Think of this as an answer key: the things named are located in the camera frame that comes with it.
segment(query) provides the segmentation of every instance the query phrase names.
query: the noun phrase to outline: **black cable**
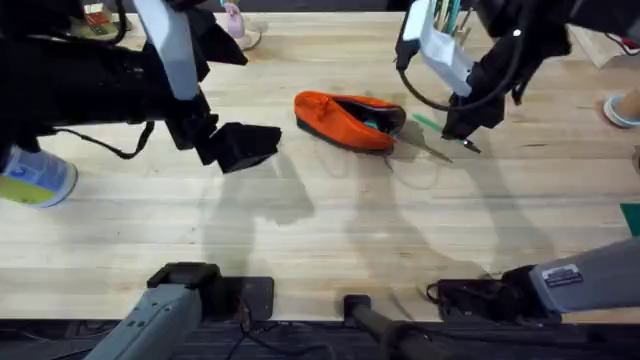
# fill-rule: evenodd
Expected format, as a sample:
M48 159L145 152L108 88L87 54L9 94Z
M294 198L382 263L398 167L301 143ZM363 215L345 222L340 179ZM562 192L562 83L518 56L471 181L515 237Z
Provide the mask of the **black cable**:
M433 100L427 99L426 97L424 97L418 90L416 90L416 88L413 87L413 85L409 82L409 79L407 79L407 75L405 73L405 70L403 69L398 69L398 74L400 75L400 80L402 80L402 83L404 84L404 86L407 88L407 90L409 90L409 92L411 93L411 95L413 95L416 99L420 100L422 103L424 103L425 105L432 107L436 110L440 110L440 111L445 111L445 112L449 112L449 111L469 111L469 110L473 110L473 109L477 109L481 106L486 105L489 101L492 101L493 99L495 99L498 95L501 95L504 90L507 88L507 86L509 86L509 83L511 83L511 81L513 81L513 77L516 73L516 71L518 70L518 66L520 65L520 58L522 57L522 53L524 52L524 44L525 44L525 36L527 36L527 32L528 32L528 28L529 28L529 23L531 21L531 10L528 7L523 8L522 10L522 14L520 15L520 22L518 24L518 29L514 30L514 31L520 31L520 34L518 36L518 41L516 43L516 47L513 51L513 57L511 58L511 63L509 64L509 68L507 69L507 72L504 76L504 78L502 79L502 81L500 82L500 84L498 84L498 86L493 89L487 96L485 96L484 98L473 102L471 104L467 104L467 105L463 105L463 106L448 106L448 105L443 105L443 104L439 104Z
M115 148L107 143L104 143L100 140L97 140L91 136L88 135L84 135L81 134L75 130L69 130L69 129L54 129L54 134L57 133L69 133L69 134L73 134L79 138L81 138L84 141L90 142L92 144L96 144L99 146L104 147L105 149L111 151L112 153L116 154L119 158L121 159L125 159L125 160L131 160L134 157L136 157L136 155L138 155L143 149L144 147L147 145L147 141L149 140L149 136L151 136L151 133L153 133L153 129L155 128L155 123L153 121L149 121L147 122L147 124L145 125L144 130L142 130L142 133L140 134L140 138L138 139L138 144L136 145L136 149L134 152L132 153L127 153L124 152L118 148Z
M80 38L77 36L67 35L63 33L57 33L57 34L54 34L53 36L58 39L63 39L69 42L76 42L76 43L117 45L124 39L127 33L127 13L126 13L126 9L124 8L123 0L115 0L115 4L118 12L118 33L113 38L107 39L107 40L85 39L85 38Z
M74 357L74 356L78 356L80 354L86 354L88 352L91 352L91 350L93 350L93 348L91 349L84 349L84 350L78 350L78 351L74 351L74 352L70 352L68 354L64 354L64 355L60 355L60 356L55 356L52 358L49 358L47 360L63 360L63 359L68 359L70 357Z
M614 43L616 43L618 46L620 46L620 48L622 49L622 51L624 51L625 54L629 55L629 56L637 56L638 54L640 54L640 50L636 51L636 52L631 52L629 51L629 49L627 48L627 46L625 44L622 43L622 41L614 38L613 36L611 36L611 34L609 33L604 33L604 36L606 36L609 40L613 41Z
M246 335L242 334L242 336L235 342L235 344L233 344L231 350L229 350L229 353L225 357L225 360L231 360L231 358L233 358L233 355L235 355L236 351L238 351L238 348L240 348L240 345L245 341L246 338Z
M240 344L242 344L242 342L244 342L245 339L250 339L251 341L255 342L256 344L262 346L263 348L269 351L275 352L280 355L288 356L288 357L300 357L308 353L311 353L313 351L326 350L329 353L330 360L337 360L336 353L333 350L333 347L331 347L331 345L329 344L315 344L302 349L290 350L290 349L283 349L281 347L269 344L264 340L256 337L255 335L252 334L253 332L256 332L256 330L254 328L255 323L253 321L251 308L243 298L240 298L240 305L243 307L243 309L241 309L241 313L247 316L248 318L247 320L249 321L249 329L244 328L243 319L241 319L240 331L242 332L242 337L238 339L236 343L232 346L231 350L229 351L229 354L227 354L226 360L231 360L234 353L237 351L237 349L240 347ZM279 326L279 324L276 324L271 328L268 328L265 332L271 331L277 326Z
M304 356L304 355L306 355L308 353L311 353L313 351L316 351L316 350L326 349L327 352L329 353L329 358L331 360L337 360L335 351L333 350L333 348L329 344L317 344L317 345L311 345L311 346L303 348L303 349L288 350L288 349L283 349L283 348L275 346L275 345L271 345L271 344L263 341L262 339L257 338L255 336L249 334L249 333L247 333L247 338L252 340L256 344L262 346L265 349L268 349L268 350L270 350L272 352L275 352L277 354L281 354L281 355L284 355L284 356L300 357L300 356Z
M380 346L381 351L385 354L384 356L387 359L391 356L391 348L396 342L396 337L398 335L405 335L407 333L418 333L420 335L424 335L428 338L429 341L433 342L434 336L444 337L451 340L461 340L461 341L474 341L474 342L485 342L491 344L503 344L503 345L514 345L514 346L532 346L532 347L545 347L545 348L554 348L554 349L563 349L563 350L579 350L579 351L592 351L592 352L600 352L606 354L615 354L617 356L623 356L631 359L640 359L640 356L635 356L628 354L625 351L621 351L610 346L599 346L599 345L587 345L587 344L570 344L570 343L559 343L559 342L551 342L551 341L523 341L523 340L514 340L514 339L499 339L499 338L491 338L491 337L482 337L482 336L469 336L469 335L456 335L451 334L445 331L439 330L430 330L426 329L422 326L415 325L410 322L405 321L397 321L392 323L391 326L385 331L380 338Z

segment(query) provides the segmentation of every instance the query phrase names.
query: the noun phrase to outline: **pen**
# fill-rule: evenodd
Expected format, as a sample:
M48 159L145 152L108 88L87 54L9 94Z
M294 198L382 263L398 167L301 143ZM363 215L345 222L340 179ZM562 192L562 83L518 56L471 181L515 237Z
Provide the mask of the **pen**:
M425 116L422 116L420 114L413 114L412 115L414 119L416 119L419 123L421 123L422 125L431 128L433 131L435 132L442 132L442 126L438 125L437 123L427 119ZM480 154L482 151L480 151L480 149L473 143L471 142L471 140L469 139L456 139L455 140L458 144L464 146L465 148L473 151L474 153Z

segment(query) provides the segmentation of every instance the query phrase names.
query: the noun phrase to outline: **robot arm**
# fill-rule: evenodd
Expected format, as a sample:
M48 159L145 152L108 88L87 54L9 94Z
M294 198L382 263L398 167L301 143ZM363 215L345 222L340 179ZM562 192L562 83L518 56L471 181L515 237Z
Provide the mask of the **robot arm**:
M559 322L565 313L640 306L640 239L505 272L500 279L443 279L427 292L447 321Z
M543 61L571 52L565 25L640 39L640 3L634 0L479 0L474 9L497 41L474 63L448 34L433 28L435 3L417 0L407 12L396 44L396 69L414 96L447 112L445 139L466 141L479 127L498 125L505 94L511 92L519 105ZM418 52L453 89L449 104L425 98L407 79L405 71Z
M204 319L238 317L241 302L241 311L252 309L253 319L268 320L273 290L268 277L225 278L214 264L167 264L147 281L129 315L84 360L169 359Z
M146 123L135 153L110 148L131 158L161 120L179 150L195 148L204 165L217 160L225 173L276 153L280 129L218 129L198 86L207 61L247 63L213 14L189 0L135 5L148 35L142 51L65 35L70 17L83 17L79 0L0 0L0 151L15 145L37 152L38 137L66 126Z

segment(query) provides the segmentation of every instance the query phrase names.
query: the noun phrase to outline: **label sticker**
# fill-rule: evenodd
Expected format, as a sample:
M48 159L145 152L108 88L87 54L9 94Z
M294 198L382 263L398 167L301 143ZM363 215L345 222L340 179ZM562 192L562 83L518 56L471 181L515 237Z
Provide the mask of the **label sticker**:
M544 270L541 274L542 279L550 288L577 284L584 281L580 270L578 270L575 264Z

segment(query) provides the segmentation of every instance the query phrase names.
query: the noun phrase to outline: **wooden tabletop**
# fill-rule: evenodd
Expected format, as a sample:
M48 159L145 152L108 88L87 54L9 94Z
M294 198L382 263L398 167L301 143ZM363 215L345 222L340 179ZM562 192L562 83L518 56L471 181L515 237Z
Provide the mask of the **wooden tabletop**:
M165 263L206 261L223 275L273 276L277 319L337 319L343 295L366 293L394 319L437 320L423 298L430 282L499 276L630 235L619 204L640 201L639 133L607 125L597 102L639 73L598 71L579 45L545 62L502 125L473 135L481 155L414 123L386 161L299 130L303 90L374 96L444 123L394 70L402 16L250 16L268 29L248 66L213 64L201 86L222 121L282 128L280 152L259 167L222 176L177 151L163 125L131 161L75 137L44 139L80 178L50 209L0 202L0 318L121 318ZM472 24L477 59L491 41ZM142 43L139 26L126 41ZM417 57L409 77L446 101ZM80 130L133 149L141 129Z

